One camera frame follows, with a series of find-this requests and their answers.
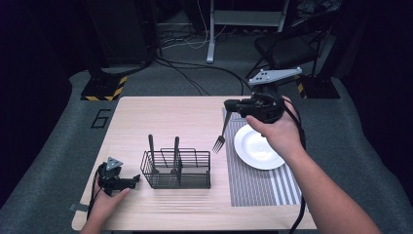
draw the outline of gray carpet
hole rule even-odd
[[[214,65],[244,77],[259,57],[252,47],[253,39],[240,36],[218,42]],[[206,64],[207,45],[200,49],[170,47],[163,53],[165,59]],[[304,73],[309,73],[310,67],[303,65]],[[212,96],[241,94],[240,82],[229,73],[214,69],[182,71]],[[110,120],[118,101],[80,100],[89,81],[88,72],[80,72],[70,81],[72,96],[55,130],[0,211],[2,234],[75,233],[71,229],[74,213],[68,207],[80,200],[108,127],[91,129],[91,125],[99,109],[111,109],[102,113]],[[364,137],[346,89],[338,79],[333,83],[340,99],[302,99],[294,83],[280,87],[280,93],[291,97],[302,115],[308,151],[384,233],[413,233],[412,207],[402,187]],[[187,96],[188,100],[199,95],[179,72],[157,63],[129,76],[121,93],[121,97]]]

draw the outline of utensil holder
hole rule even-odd
[[[193,148],[145,151],[140,169],[152,188],[210,188],[210,153]]]

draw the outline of gray striped placemat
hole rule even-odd
[[[286,164],[273,170],[258,170],[246,164],[237,155],[234,137],[244,125],[246,121],[240,114],[233,113],[224,134],[231,205],[251,207],[300,204],[301,191]]]

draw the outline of yellow black hazard stripe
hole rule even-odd
[[[117,89],[114,91],[113,95],[110,96],[84,96],[81,97],[81,100],[116,100],[118,99],[119,95],[121,94],[122,90],[124,89],[125,83],[127,82],[128,77],[125,76],[119,81],[119,85]]]
[[[303,78],[304,77],[300,75],[294,76],[295,83],[297,84],[298,93],[300,93],[301,98],[307,98],[306,91],[304,90],[304,85],[301,82],[301,79]]]

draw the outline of white plate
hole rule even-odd
[[[271,170],[284,164],[283,158],[268,144],[267,139],[250,125],[237,131],[234,145],[240,158],[253,168]]]

